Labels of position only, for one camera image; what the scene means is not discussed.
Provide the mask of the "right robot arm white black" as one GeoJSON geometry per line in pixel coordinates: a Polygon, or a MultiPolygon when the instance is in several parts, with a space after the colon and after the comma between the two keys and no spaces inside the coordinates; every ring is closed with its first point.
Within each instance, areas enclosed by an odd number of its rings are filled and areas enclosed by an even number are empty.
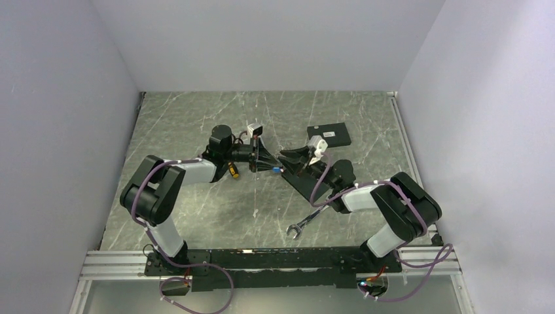
{"type": "Polygon", "coordinates": [[[367,183],[357,182],[350,160],[333,161],[328,152],[303,147],[280,152],[285,179],[315,208],[307,224],[324,209],[347,215],[377,209],[385,226],[361,245],[361,264],[377,271],[386,255],[427,235],[442,217],[439,204],[407,173],[367,183]]]}

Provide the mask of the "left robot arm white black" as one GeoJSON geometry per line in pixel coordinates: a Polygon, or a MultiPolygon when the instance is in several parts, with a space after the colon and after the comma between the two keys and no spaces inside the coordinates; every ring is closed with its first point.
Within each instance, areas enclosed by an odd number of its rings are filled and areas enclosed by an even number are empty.
{"type": "Polygon", "coordinates": [[[183,185],[216,183],[236,163],[246,163],[253,173],[281,171],[282,164],[269,153],[262,141],[263,127],[249,125],[248,143],[234,135],[230,126],[215,126],[208,144],[198,157],[189,160],[165,160],[148,155],[137,168],[120,195],[120,204],[132,220],[140,225],[162,266],[173,275],[188,266],[187,242],[179,235],[171,213],[183,185]]]}

